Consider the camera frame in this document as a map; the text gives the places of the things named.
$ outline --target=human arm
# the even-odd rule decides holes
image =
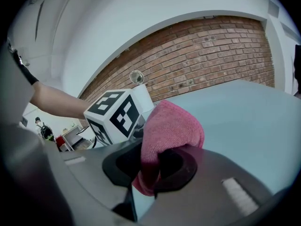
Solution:
[[[90,103],[39,81],[35,82],[33,87],[34,94],[30,103],[40,110],[56,116],[85,118],[84,111],[90,106]]]

